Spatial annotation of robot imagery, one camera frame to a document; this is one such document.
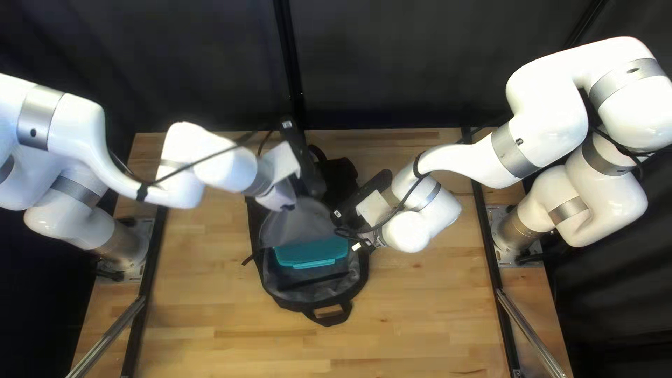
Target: metal rail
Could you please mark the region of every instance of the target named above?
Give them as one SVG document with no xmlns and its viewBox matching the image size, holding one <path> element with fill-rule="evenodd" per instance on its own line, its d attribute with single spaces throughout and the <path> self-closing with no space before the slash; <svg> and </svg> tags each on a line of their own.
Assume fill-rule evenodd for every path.
<svg viewBox="0 0 672 378">
<path fill-rule="evenodd" d="M 112 326 L 103 334 L 103 336 L 89 349 L 89 352 L 77 363 L 66 378 L 84 377 L 95 365 L 105 351 L 117 339 L 119 334 L 126 329 L 140 310 L 144 309 L 145 296 L 139 296 L 135 302 L 124 311 L 124 313 L 112 324 Z"/>
<path fill-rule="evenodd" d="M 562 367 L 558 364 L 558 361 L 556 361 L 553 355 L 546 349 L 544 342 L 539 338 L 520 310 L 513 304 L 513 301 L 507 297 L 502 289 L 497 289 L 497 300 L 509 314 L 509 318 L 513 320 L 521 332 L 523 332 L 525 338 L 528 339 L 528 342 L 530 342 L 534 348 L 537 357 L 539 357 L 544 368 L 546 368 L 551 377 L 566 378 L 567 374 L 564 373 Z"/>
</svg>

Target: silver metal band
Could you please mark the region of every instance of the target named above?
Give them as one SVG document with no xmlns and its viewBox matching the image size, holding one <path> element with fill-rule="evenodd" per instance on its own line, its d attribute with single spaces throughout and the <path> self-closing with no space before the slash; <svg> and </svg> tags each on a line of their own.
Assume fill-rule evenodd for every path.
<svg viewBox="0 0 672 378">
<path fill-rule="evenodd" d="M 609 71 L 593 84 L 588 97 L 599 107 L 614 93 L 635 81 L 652 76 L 667 76 L 658 62 L 653 58 L 636 59 Z"/>
<path fill-rule="evenodd" d="M 100 196 L 98 194 L 94 193 L 86 186 L 63 176 L 57 177 L 56 181 L 51 184 L 51 188 L 82 202 L 92 209 L 96 206 L 98 201 L 100 201 Z"/>
<path fill-rule="evenodd" d="M 513 139 L 508 122 L 493 131 L 491 140 L 499 161 L 515 177 L 525 178 L 541 169 L 532 164 L 520 151 L 518 145 L 522 144 L 523 140 L 518 139 L 517 142 Z"/>
<path fill-rule="evenodd" d="M 128 258 L 135 260 L 140 251 L 140 238 L 128 227 L 114 221 L 112 236 L 100 247 L 92 250 L 97 255 L 111 258 Z"/>
<path fill-rule="evenodd" d="M 268 192 L 273 186 L 273 166 L 264 159 L 257 159 L 257 175 L 252 184 L 241 192 L 243 196 L 256 197 Z"/>
<path fill-rule="evenodd" d="M 0 184 L 2 184 L 14 169 L 14 156 L 10 155 L 5 163 L 0 167 Z"/>
<path fill-rule="evenodd" d="M 518 207 L 515 207 L 492 230 L 493 240 L 506 252 L 518 252 L 526 249 L 544 233 L 528 228 L 518 217 Z"/>
<path fill-rule="evenodd" d="M 555 209 L 548 212 L 548 216 L 553 221 L 553 224 L 557 226 L 563 220 L 573 217 L 586 209 L 588 209 L 588 206 L 586 206 L 581 197 L 576 196 L 556 206 Z"/>
<path fill-rule="evenodd" d="M 635 165 L 629 167 L 625 165 L 616 165 L 605 159 L 599 152 L 597 152 L 595 142 L 593 141 L 593 135 L 588 135 L 585 141 L 583 141 L 583 144 L 581 145 L 581 154 L 588 165 L 599 173 L 607 176 L 623 176 L 635 168 Z"/>
<path fill-rule="evenodd" d="M 51 119 L 58 102 L 65 93 L 36 85 L 24 100 L 19 113 L 16 137 L 19 143 L 47 151 Z"/>
<path fill-rule="evenodd" d="M 413 207 L 411 210 L 412 211 L 420 211 L 425 208 L 425 206 L 429 205 L 431 201 L 436 198 L 436 195 L 439 194 L 441 191 L 441 184 L 437 181 L 436 185 L 434 186 L 434 189 L 431 190 L 431 192 L 415 207 Z"/>
</svg>

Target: black cable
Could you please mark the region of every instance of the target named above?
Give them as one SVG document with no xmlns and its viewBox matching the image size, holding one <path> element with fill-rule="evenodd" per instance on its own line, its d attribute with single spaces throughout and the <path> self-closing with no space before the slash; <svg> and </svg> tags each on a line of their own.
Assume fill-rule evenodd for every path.
<svg viewBox="0 0 672 378">
<path fill-rule="evenodd" d="M 476 134 L 477 132 L 481 131 L 482 129 L 484 129 L 486 127 L 488 127 L 488 126 L 484 125 L 484 126 L 476 127 L 474 130 L 470 131 L 468 135 L 465 135 L 464 137 L 460 138 L 454 144 L 464 143 L 466 141 L 467 137 L 471 137 L 472 135 Z M 415 177 L 418 178 L 418 180 L 411 186 L 411 188 L 409 189 L 408 192 L 406 192 L 406 194 L 401 199 L 399 204 L 394 207 L 392 212 L 390 214 L 388 214 L 387 217 L 385 217 L 382 221 L 378 222 L 377 224 L 375 224 L 373 226 L 366 227 L 366 228 L 363 228 L 363 229 L 358 229 L 358 230 L 352 230 L 352 229 L 349 229 L 349 228 L 346 228 L 346 227 L 336 227 L 336 229 L 334 230 L 334 233 L 338 236 L 341 236 L 341 237 L 346 237 L 348 239 L 357 240 L 357 239 L 361 239 L 358 234 L 375 231 L 375 230 L 381 228 L 382 226 L 384 226 L 387 222 L 389 222 L 397 213 L 399 213 L 403 209 L 404 203 L 406 203 L 406 200 L 410 197 L 411 193 L 413 193 L 413 191 L 417 188 L 417 186 L 420 185 L 420 182 L 425 177 L 429 176 L 429 173 L 420 174 L 420 172 L 418 172 L 418 170 L 417 170 L 417 165 L 418 165 L 418 162 L 420 160 L 420 156 L 422 156 L 423 153 L 424 153 L 424 151 L 420 152 L 415 157 L 415 161 L 413 162 L 413 173 L 415 174 Z"/>
<path fill-rule="evenodd" d="M 271 137 L 271 134 L 273 134 L 274 130 L 271 130 L 266 134 L 266 136 L 261 140 L 261 143 L 259 144 L 259 149 L 257 150 L 257 156 L 261 156 L 261 150 L 263 149 L 263 146 L 266 144 L 268 139 Z"/>
<path fill-rule="evenodd" d="M 119 159 L 119 157 L 114 152 L 110 151 L 109 149 L 108 151 L 110 152 L 110 156 L 112 156 L 114 162 L 117 163 L 118 167 L 121 167 L 127 174 L 131 175 L 132 177 L 136 177 L 135 173 L 126 164 L 124 164 L 124 162 L 121 159 Z"/>
<path fill-rule="evenodd" d="M 256 134 L 256 133 L 257 133 L 256 130 L 255 130 L 255 131 L 250 131 L 249 133 L 247 133 L 247 134 L 245 134 L 245 135 L 239 137 L 238 139 L 234 139 L 233 142 L 236 143 L 235 146 L 231 146 L 231 147 L 229 147 L 229 148 L 227 148 L 227 149 L 223 149 L 222 151 L 215 152 L 215 153 L 213 153 L 213 154 L 210 154 L 210 155 L 208 155 L 208 156 L 205 156 L 205 157 L 203 157 L 203 158 L 201 158 L 201 159 L 199 159 L 199 160 L 196 160 L 196 161 L 194 161 L 194 162 L 192 162 L 192 163 L 189 163 L 189 164 L 187 164 L 187 165 L 183 165 L 182 167 L 177 168 L 176 170 L 172 171 L 171 173 L 169 173 L 169 174 L 167 174 L 167 175 L 165 175 L 165 176 L 163 176 L 163 177 L 157 178 L 157 179 L 154 180 L 154 181 L 151 181 L 151 182 L 141 182 L 141 183 L 140 183 L 140 188 L 138 188 L 138 192 L 137 192 L 136 200 L 137 200 L 137 201 L 140 201 L 140 202 L 144 201 L 144 198 L 147 196 L 147 190 L 149 189 L 150 186 L 154 186 L 154 185 L 158 184 L 159 182 L 162 182 L 162 181 L 164 181 L 164 180 L 167 180 L 167 179 L 173 177 L 174 175 L 176 175 L 176 174 L 178 174 L 178 173 L 180 173 L 180 172 L 183 172 L 183 171 L 185 171 L 185 170 L 187 170 L 187 169 L 192 168 L 192 167 L 195 166 L 196 164 L 200 164 L 200 163 L 202 163 L 202 162 L 204 162 L 204 161 L 206 161 L 206 160 L 208 160 L 208 159 L 212 159 L 213 157 L 222 155 L 222 154 L 225 153 L 225 152 L 229 152 L 229 151 L 231 151 L 231 150 L 233 150 L 233 149 L 236 149 L 236 148 L 238 148 L 238 147 L 242 147 L 242 146 L 244 146 L 245 143 L 247 143 L 247 142 L 252 138 L 252 136 L 254 136 L 254 134 Z"/>
</svg>

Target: backpack handle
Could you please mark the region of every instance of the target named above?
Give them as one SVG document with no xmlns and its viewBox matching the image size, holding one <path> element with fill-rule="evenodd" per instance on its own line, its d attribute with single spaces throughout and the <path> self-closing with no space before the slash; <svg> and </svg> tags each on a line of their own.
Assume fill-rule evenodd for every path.
<svg viewBox="0 0 672 378">
<path fill-rule="evenodd" d="M 346 301 L 336 305 L 309 309 L 303 311 L 303 314 L 320 326 L 331 327 L 345 322 L 350 317 L 351 312 L 352 303 Z"/>
</svg>

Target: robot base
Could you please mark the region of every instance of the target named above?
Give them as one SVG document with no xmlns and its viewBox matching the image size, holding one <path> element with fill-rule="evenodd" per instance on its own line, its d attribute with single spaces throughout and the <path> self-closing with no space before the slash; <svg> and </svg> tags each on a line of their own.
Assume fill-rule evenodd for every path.
<svg viewBox="0 0 672 378">
<path fill-rule="evenodd" d="M 501 222 L 504 217 L 508 214 L 507 208 L 508 205 L 491 205 L 487 207 L 488 210 L 488 220 L 490 221 L 490 228 L 497 229 L 497 225 Z M 526 264 L 518 264 L 515 261 L 515 258 L 520 255 L 520 252 L 517 251 L 505 251 L 502 250 L 497 244 L 493 243 L 495 247 L 495 253 L 497 255 L 497 264 L 500 268 L 540 268 L 544 266 L 544 263 L 541 261 L 528 262 Z M 530 254 L 541 254 L 542 245 L 539 240 L 536 240 L 528 248 Z"/>
<path fill-rule="evenodd" d="M 138 257 L 135 259 L 102 258 L 98 262 L 97 268 L 99 271 L 107 274 L 100 275 L 98 278 L 100 283 L 140 282 L 142 280 L 145 256 L 149 249 L 149 241 L 152 238 L 155 220 L 153 218 L 131 218 L 120 219 L 119 221 L 126 225 L 129 231 L 138 236 L 140 239 L 140 251 L 137 255 Z M 120 278 L 120 273 L 123 275 L 122 280 L 112 278 Z"/>
</svg>

